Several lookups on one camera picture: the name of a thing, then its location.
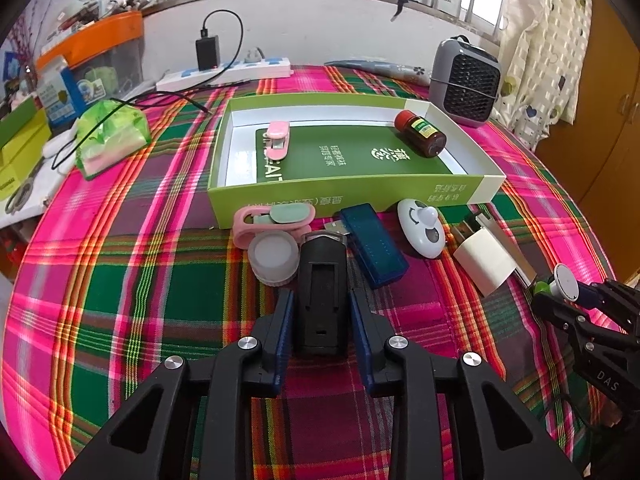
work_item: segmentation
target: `charger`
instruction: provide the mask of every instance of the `charger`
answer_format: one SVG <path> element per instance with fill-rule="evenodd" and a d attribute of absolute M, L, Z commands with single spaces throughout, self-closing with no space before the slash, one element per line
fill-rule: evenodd
<path fill-rule="evenodd" d="M 220 65 L 220 40 L 217 36 L 210 38 L 207 34 L 196 40 L 196 56 L 198 70 L 211 70 Z"/>

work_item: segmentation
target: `plaid tablecloth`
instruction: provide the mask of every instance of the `plaid tablecloth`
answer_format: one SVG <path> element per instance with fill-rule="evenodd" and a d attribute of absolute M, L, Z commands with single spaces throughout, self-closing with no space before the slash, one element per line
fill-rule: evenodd
<path fill-rule="evenodd" d="M 210 149 L 229 98 L 316 91 L 426 97 L 365 73 L 295 67 L 288 79 L 198 95 L 213 118 L 184 102 L 149 110 L 148 147 L 91 182 L 77 170 L 66 179 L 29 245 L 4 332 L 8 432 L 41 478 L 59 478 L 163 358 L 215 354 L 273 311 L 274 289 L 256 281 L 228 231 L 210 230 Z M 467 131 L 507 174 L 486 208 L 532 261 L 546 269 L 564 262 L 585 282 L 610 276 L 583 216 L 535 157 L 491 125 Z M 456 224 L 469 209 L 442 214 Z M 397 218 L 383 221 L 406 247 Z M 480 298 L 447 237 L 441 259 L 409 257 L 400 282 L 367 289 L 373 309 L 433 352 L 478 352 L 537 415 L 569 392 L 597 420 L 603 399 L 572 372 L 562 335 L 532 316 L 513 278 Z M 350 280 L 363 284 L 353 260 Z M 366 396 L 353 351 L 346 362 L 293 359 L 283 395 L 254 400 L 253 412 L 257 480 L 386 478 L 392 400 Z M 586 430 L 567 405 L 558 402 L 541 424 L 572 460 L 588 457 Z M 451 475 L 446 422 L 442 439 Z M 194 458 L 194 472 L 197 465 Z"/>

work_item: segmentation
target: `orange storage bin lid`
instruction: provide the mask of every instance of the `orange storage bin lid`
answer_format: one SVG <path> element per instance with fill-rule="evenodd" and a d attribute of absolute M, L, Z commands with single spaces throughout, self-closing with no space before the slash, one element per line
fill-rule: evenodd
<path fill-rule="evenodd" d="M 36 61 L 36 69 L 42 70 L 56 56 L 64 56 L 73 69 L 115 46 L 142 38 L 143 34 L 142 12 L 130 10 L 116 14 L 79 30 L 57 44 Z"/>

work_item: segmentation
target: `gray portable heater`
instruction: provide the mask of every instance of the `gray portable heater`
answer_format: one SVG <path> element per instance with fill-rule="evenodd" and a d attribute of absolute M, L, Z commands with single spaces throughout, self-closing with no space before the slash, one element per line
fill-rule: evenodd
<path fill-rule="evenodd" d="M 457 123 L 480 126 L 487 122 L 499 85 L 498 60 L 465 36 L 445 40 L 438 47 L 429 101 Z"/>

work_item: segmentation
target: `green tissue package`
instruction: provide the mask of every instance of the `green tissue package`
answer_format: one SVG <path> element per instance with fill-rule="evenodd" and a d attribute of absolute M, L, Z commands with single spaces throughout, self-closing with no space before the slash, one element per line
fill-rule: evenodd
<path fill-rule="evenodd" d="M 76 139 L 82 141 L 96 124 L 118 106 L 120 104 L 117 102 L 105 100 L 89 108 L 78 119 Z M 151 134 L 146 116 L 137 108 L 125 105 L 78 147 L 76 166 L 86 180 L 91 180 L 149 142 Z"/>

